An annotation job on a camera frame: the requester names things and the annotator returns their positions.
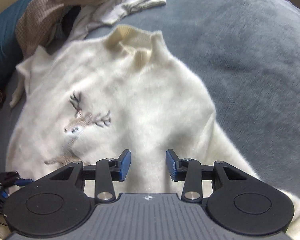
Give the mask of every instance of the metal screw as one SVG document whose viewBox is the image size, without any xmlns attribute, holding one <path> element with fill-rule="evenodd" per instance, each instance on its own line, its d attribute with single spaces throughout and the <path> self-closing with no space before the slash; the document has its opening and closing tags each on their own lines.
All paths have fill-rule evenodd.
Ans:
<svg viewBox="0 0 300 240">
<path fill-rule="evenodd" d="M 113 195 L 109 192 L 101 192 L 97 195 L 97 198 L 101 199 L 101 200 L 109 200 L 112 197 L 113 197 Z"/>
<path fill-rule="evenodd" d="M 185 197 L 187 199 L 195 200 L 195 199 L 200 197 L 200 194 L 198 192 L 195 192 L 195 191 L 188 191 L 188 192 L 185 193 Z"/>
</svg>

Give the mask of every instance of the gray gripper base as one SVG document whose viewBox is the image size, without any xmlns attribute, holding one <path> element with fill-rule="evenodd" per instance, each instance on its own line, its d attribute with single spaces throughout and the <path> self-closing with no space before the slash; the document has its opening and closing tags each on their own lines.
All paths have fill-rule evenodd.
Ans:
<svg viewBox="0 0 300 240">
<path fill-rule="evenodd" d="M 30 240 L 12 233 L 8 240 Z M 122 194 L 118 201 L 98 205 L 80 227 L 53 240 L 291 240 L 285 233 L 251 237 L 214 223 L 198 204 L 177 194 Z"/>
</svg>

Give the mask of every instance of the clothing pile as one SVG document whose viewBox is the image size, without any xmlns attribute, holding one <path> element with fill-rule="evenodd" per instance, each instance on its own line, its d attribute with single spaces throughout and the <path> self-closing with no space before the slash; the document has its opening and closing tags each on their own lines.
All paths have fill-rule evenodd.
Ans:
<svg viewBox="0 0 300 240">
<path fill-rule="evenodd" d="M 67 20 L 71 26 L 69 41 L 82 40 L 89 31 L 102 25 L 112 25 L 126 15 L 157 5 L 166 0 L 32 0 L 16 26 L 16 38 L 22 49 L 24 59 L 34 54 L 36 48 L 48 46 L 56 37 L 65 37 L 62 22 L 71 10 L 80 6 L 81 12 Z"/>
</svg>

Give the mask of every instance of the logo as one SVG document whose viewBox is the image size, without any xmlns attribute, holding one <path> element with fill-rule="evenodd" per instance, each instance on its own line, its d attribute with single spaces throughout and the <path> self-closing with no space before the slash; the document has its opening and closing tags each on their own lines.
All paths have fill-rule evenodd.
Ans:
<svg viewBox="0 0 300 240">
<path fill-rule="evenodd" d="M 149 201 L 149 200 L 152 200 L 152 199 L 153 199 L 153 197 L 152 197 L 152 196 L 150 196 L 150 195 L 147 195 L 147 196 L 145 196 L 145 197 L 144 197 L 144 199 L 146 199 L 147 201 Z"/>
</svg>

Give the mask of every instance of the brown knit fabric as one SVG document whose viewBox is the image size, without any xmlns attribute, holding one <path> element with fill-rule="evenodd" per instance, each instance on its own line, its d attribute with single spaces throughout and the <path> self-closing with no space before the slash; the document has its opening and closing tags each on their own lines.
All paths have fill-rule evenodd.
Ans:
<svg viewBox="0 0 300 240">
<path fill-rule="evenodd" d="M 16 38 L 24 59 L 45 46 L 53 27 L 62 17 L 64 5 L 52 0 L 32 0 L 16 26 Z"/>
</svg>

